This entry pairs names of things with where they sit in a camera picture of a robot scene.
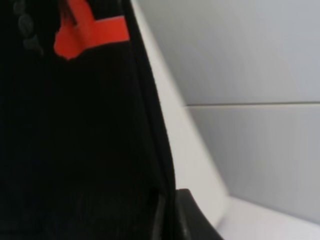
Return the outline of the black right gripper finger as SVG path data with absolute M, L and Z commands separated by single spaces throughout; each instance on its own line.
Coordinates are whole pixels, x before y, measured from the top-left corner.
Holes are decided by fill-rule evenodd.
M 222 240 L 198 207 L 189 189 L 175 192 L 175 227 L 176 240 Z

